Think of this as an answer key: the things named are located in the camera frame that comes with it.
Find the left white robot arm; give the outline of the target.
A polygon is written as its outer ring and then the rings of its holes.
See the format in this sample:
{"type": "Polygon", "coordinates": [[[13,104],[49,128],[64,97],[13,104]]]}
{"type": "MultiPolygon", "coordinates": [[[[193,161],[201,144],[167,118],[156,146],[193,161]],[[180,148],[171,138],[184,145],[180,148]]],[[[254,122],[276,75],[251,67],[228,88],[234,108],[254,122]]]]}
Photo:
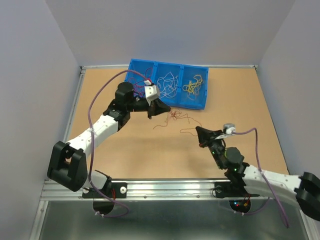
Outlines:
{"type": "Polygon", "coordinates": [[[160,100],[158,88],[149,84],[144,88],[145,97],[135,96],[134,86],[122,82],[117,86],[115,97],[96,122],[68,142],[58,141],[52,149],[47,177],[76,192],[94,189],[100,197],[113,194],[111,178],[87,166],[87,157],[94,156],[95,149],[108,137],[120,131],[129,121],[132,112],[146,112],[151,119],[171,108],[160,100]]]}

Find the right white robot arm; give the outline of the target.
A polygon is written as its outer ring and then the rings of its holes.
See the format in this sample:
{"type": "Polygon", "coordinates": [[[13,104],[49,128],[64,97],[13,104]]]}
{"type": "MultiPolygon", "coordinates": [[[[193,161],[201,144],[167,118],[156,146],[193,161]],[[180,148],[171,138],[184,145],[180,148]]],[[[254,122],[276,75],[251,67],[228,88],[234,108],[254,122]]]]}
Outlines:
{"type": "Polygon", "coordinates": [[[217,167],[224,170],[228,187],[221,187],[222,197],[262,196],[299,208],[308,217],[320,219],[320,179],[310,172],[302,175],[281,174],[253,166],[236,147],[227,147],[225,139],[238,135],[235,125],[226,123],[222,130],[196,126],[199,147],[208,148],[217,167]]]}

